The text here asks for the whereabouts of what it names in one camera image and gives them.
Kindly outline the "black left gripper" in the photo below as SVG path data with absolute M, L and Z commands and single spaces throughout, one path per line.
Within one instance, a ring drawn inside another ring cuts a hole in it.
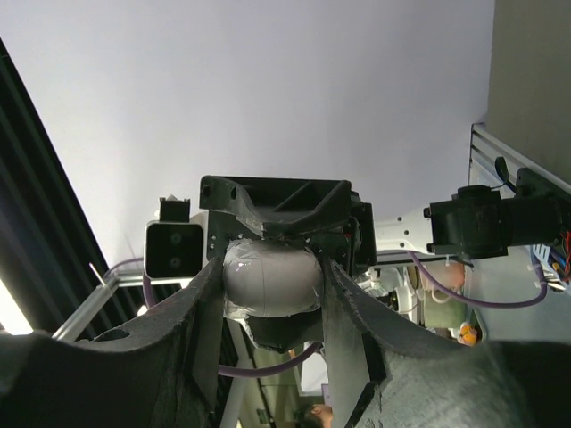
M 204 176 L 199 207 L 209 210 L 206 259 L 224 256 L 233 241 L 268 238 L 329 257 L 350 276 L 377 263 L 372 205 L 352 204 L 347 180 Z M 250 316 L 244 329 L 256 347 L 278 353 L 324 340 L 321 311 Z

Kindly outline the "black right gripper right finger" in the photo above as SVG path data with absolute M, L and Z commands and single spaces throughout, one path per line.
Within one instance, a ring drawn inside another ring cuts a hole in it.
M 567 427 L 570 348 L 474 347 L 414 325 L 321 262 L 329 391 L 336 427 Z

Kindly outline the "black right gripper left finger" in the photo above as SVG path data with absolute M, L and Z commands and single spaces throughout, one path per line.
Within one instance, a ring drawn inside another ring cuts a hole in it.
M 1 337 L 3 427 L 205 427 L 216 407 L 222 261 L 92 341 Z

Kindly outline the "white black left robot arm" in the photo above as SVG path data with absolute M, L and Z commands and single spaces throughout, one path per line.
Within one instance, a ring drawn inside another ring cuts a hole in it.
M 521 170 L 511 198 L 485 185 L 465 186 L 448 201 L 383 226 L 347 180 L 206 176 L 199 206 L 209 213 L 209 258 L 242 237 L 291 243 L 336 262 L 350 277 L 373 266 L 381 250 L 499 258 L 515 246 L 560 243 L 570 228 L 569 195 L 530 169 Z

